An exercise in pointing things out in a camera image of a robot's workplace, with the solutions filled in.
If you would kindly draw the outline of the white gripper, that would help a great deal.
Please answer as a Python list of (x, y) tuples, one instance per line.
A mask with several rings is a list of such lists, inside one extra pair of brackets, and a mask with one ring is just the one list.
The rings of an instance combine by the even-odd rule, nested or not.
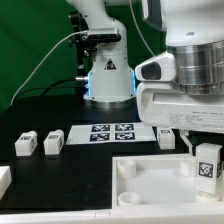
[(135, 68), (140, 81), (136, 92), (138, 114), (146, 125), (179, 129), (181, 139), (193, 156), (189, 131), (224, 134), (224, 94), (182, 92), (174, 83), (174, 60), (171, 53), (165, 52)]

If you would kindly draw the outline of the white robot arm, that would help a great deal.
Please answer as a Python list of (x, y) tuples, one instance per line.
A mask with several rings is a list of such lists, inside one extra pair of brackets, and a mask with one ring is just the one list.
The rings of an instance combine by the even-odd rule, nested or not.
[(132, 0), (143, 18), (166, 33), (166, 51), (135, 68), (127, 59), (124, 25), (105, 8), (130, 0), (66, 0), (84, 18), (81, 35), (93, 48), (87, 102), (137, 101), (154, 127), (224, 133), (224, 0)]

